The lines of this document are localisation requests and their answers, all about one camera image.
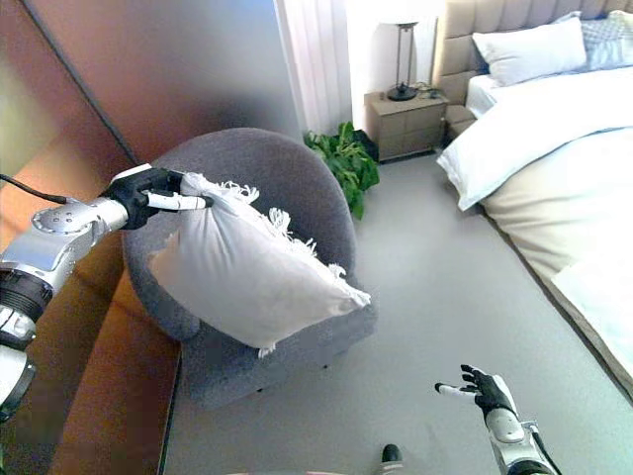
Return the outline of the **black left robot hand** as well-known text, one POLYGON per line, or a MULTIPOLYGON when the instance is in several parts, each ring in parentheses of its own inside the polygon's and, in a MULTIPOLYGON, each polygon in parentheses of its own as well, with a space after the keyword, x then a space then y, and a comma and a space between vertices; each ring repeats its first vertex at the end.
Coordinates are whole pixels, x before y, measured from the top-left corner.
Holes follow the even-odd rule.
POLYGON ((214 199, 186 195, 181 190, 184 174, 143 164, 117 174, 101 197, 121 204, 128 214, 123 230, 137 230, 150 217, 164 211, 177 213, 211 208, 214 199))

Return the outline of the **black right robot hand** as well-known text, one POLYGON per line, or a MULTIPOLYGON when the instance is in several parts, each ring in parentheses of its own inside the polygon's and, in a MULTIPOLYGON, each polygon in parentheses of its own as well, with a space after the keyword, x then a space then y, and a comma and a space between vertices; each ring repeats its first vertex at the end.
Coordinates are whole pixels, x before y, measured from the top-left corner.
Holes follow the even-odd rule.
POLYGON ((460 366, 465 386, 452 386, 437 382, 434 390, 444 396, 456 397, 479 407, 486 416, 493 410, 504 409, 518 415, 513 397, 500 375, 489 374, 468 364, 460 366))

